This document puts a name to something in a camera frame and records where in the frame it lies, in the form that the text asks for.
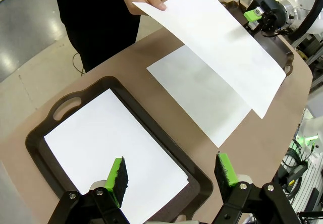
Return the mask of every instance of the screw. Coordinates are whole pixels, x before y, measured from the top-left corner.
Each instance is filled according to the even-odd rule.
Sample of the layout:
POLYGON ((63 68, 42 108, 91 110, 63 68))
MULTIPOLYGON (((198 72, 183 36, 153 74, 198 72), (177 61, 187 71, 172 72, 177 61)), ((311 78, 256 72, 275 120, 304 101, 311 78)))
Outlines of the screw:
POLYGON ((268 185, 268 190, 269 191, 273 191, 274 190, 274 187, 272 185, 268 185))
POLYGON ((98 190, 98 191, 96 192, 96 194, 97 194, 97 195, 103 195, 103 191, 102 191, 102 190, 98 190))
POLYGON ((240 184, 240 189, 242 189, 242 190, 245 190, 245 189, 247 189, 247 185, 246 184, 240 184))

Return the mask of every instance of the concrete floor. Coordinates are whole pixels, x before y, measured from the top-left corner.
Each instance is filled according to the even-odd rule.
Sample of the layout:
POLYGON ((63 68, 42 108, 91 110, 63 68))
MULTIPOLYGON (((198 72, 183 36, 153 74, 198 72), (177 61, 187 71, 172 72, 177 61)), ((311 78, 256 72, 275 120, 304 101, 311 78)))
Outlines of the concrete floor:
MULTIPOLYGON (((48 8, 56 7, 52 0, 44 1, 49 3, 48 8)), ((0 41, 0 77, 3 80, 0 83, 0 143, 29 115, 80 77, 72 65, 76 51, 65 36, 57 10, 47 11, 41 5, 42 0, 33 0, 34 5, 29 4, 31 8, 18 0, 4 2, 0 4, 0 23, 8 23, 4 23, 5 30, 0 26, 0 38, 5 38, 5 42, 0 41), (16 5, 24 14, 25 23, 16 21, 22 19, 16 12, 10 15, 11 5, 16 5), (3 9, 9 19, 3 18, 3 9)), ((142 16, 137 40, 161 27, 151 17, 142 16)), ((79 56, 75 57, 75 64, 82 69, 79 56)))

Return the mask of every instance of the tabletop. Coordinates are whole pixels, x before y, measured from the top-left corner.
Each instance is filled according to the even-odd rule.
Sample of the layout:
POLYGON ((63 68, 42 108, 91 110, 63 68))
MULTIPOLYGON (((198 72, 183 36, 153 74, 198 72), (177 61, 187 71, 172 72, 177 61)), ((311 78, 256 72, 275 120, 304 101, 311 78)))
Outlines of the tabletop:
POLYGON ((0 160, 21 197, 40 223, 47 223, 58 198, 43 178, 26 147, 26 136, 64 95, 83 90, 104 76, 116 77, 157 123, 212 180, 214 190, 194 219, 211 223, 222 203, 214 176, 216 154, 229 155, 238 174, 249 175, 261 187, 270 182, 295 133, 312 82, 303 59, 294 53, 293 72, 279 88, 266 116, 251 111, 225 143, 217 148, 146 69, 181 47, 166 29, 140 40, 79 78, 31 115, 0 145, 0 160))

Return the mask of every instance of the tray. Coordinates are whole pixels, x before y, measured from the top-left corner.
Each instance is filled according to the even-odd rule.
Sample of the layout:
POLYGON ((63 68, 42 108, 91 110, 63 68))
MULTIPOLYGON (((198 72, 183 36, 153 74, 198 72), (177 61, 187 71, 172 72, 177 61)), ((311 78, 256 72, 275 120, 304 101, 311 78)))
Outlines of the tray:
POLYGON ((192 219, 195 211, 206 201, 213 191, 211 180, 181 150, 170 136, 167 135, 126 88, 112 76, 103 77, 87 89, 68 94, 61 98, 51 108, 46 119, 29 133, 26 138, 26 148, 39 171, 59 198, 68 190, 77 191, 77 188, 51 152, 44 136, 81 107, 108 89, 111 89, 128 111, 154 138, 156 143, 163 148, 188 176, 189 184, 166 206, 151 217, 149 221, 158 220, 170 222, 182 214, 187 219, 192 219), (74 98, 81 99, 80 104, 69 109, 59 120, 55 120, 55 114, 60 107, 74 98))

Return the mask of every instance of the stack of paper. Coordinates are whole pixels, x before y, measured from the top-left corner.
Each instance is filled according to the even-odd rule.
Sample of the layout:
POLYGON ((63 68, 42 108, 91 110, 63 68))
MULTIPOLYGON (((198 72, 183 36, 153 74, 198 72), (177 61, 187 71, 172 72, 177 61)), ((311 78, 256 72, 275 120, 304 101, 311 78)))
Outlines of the stack of paper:
POLYGON ((63 121, 45 140, 76 188, 85 194, 125 158, 129 183, 121 210, 142 224, 187 184, 187 175, 108 90, 63 121))
POLYGON ((168 0, 165 2, 167 6, 165 11, 146 3, 134 4, 184 42, 191 50, 190 52, 188 48, 182 49, 185 53, 189 53, 195 61, 198 60, 197 57, 202 60, 193 62, 184 55, 181 58, 179 54, 183 52, 180 50, 148 69, 215 145, 220 146, 232 133, 246 115, 248 107, 261 118, 265 116, 286 75, 218 0, 168 0), (203 74, 197 65, 204 68, 203 74), (175 84, 177 81, 181 81, 182 85, 175 84), (189 92, 189 87, 185 86, 191 83, 198 83, 200 88, 212 90, 195 94, 189 92), (212 107, 207 101, 215 99, 217 95, 224 97, 226 94, 223 90, 228 88, 227 85, 232 88, 228 90, 227 98, 233 97, 239 100, 228 104, 226 100, 217 98, 217 103, 212 107), (184 101, 198 101, 198 103, 188 106, 189 103, 184 101))

